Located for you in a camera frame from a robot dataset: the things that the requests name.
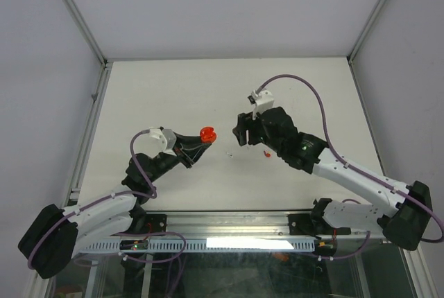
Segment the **red earbud charging case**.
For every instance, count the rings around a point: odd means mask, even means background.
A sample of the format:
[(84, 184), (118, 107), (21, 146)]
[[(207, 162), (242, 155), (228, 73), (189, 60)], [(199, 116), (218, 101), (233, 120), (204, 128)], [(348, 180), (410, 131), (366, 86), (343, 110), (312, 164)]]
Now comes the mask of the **red earbud charging case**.
[(200, 140), (203, 143), (214, 143), (216, 138), (217, 134), (213, 127), (205, 126), (200, 130)]

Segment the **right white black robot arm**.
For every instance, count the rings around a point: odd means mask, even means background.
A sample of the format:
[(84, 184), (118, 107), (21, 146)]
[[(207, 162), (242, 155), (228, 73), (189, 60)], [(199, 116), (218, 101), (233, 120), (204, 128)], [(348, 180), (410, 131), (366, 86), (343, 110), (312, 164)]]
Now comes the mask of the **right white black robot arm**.
[(367, 201), (345, 206), (319, 199), (310, 217), (315, 232), (325, 234), (333, 227), (372, 231), (409, 251), (423, 240), (432, 210), (426, 184), (406, 184), (337, 159), (326, 141), (298, 131), (282, 107), (258, 116), (240, 113), (232, 131), (240, 146), (262, 143), (290, 167), (328, 179)]

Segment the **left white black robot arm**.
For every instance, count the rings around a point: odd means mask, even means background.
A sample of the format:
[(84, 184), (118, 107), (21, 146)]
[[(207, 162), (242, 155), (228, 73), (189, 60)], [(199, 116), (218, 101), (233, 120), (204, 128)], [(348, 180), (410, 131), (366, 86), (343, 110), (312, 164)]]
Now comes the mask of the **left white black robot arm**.
[(116, 188), (83, 204), (50, 204), (39, 212), (18, 243), (28, 268), (49, 279), (81, 249), (115, 234), (142, 232), (142, 205), (157, 198), (155, 180), (179, 164), (191, 168), (215, 141), (212, 127), (204, 127), (195, 137), (166, 128), (138, 132), (130, 141), (126, 176)]

